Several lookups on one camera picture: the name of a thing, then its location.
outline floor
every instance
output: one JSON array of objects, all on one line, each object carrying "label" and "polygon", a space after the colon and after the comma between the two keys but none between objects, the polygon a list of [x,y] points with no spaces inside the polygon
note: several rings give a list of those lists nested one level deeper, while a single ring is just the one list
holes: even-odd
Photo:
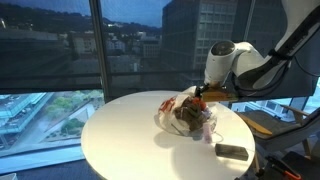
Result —
[{"label": "floor", "polygon": [[[310,144],[316,142],[316,137],[310,138]],[[304,155],[302,145],[295,145],[288,149],[288,151],[295,151]],[[78,160],[63,164],[46,166],[42,168],[29,169],[18,171],[17,178],[19,180],[99,180],[102,179],[97,175],[86,160]],[[248,172],[240,177],[240,180],[256,180],[253,167],[250,167]]]}]

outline round white table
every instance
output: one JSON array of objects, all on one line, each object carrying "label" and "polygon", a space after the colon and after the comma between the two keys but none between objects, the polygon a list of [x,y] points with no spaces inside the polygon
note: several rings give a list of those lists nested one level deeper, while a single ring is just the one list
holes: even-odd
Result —
[{"label": "round white table", "polygon": [[[157,126],[158,108],[174,91],[149,91],[113,100],[86,122],[84,156],[108,180],[235,179],[249,168],[255,143],[248,126],[227,107],[217,106],[213,143],[168,133]],[[215,143],[246,148],[247,161],[217,157]]]}]

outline cloudy sky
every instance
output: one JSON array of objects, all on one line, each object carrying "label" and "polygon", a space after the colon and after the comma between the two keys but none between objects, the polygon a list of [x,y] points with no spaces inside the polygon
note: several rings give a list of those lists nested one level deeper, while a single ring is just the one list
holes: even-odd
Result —
[{"label": "cloudy sky", "polygon": [[[161,27],[162,8],[171,0],[101,0],[103,16],[120,22]],[[89,0],[0,0],[23,7],[90,15]]]}]

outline white robotic arm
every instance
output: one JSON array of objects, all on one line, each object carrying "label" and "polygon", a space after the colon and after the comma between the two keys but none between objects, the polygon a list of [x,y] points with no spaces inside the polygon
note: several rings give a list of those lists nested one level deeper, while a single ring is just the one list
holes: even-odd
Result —
[{"label": "white robotic arm", "polygon": [[287,30],[267,57],[249,43],[222,41],[208,53],[205,88],[221,87],[232,71],[242,88],[259,90],[275,78],[279,69],[309,40],[320,26],[320,0],[282,0],[287,15]]}]

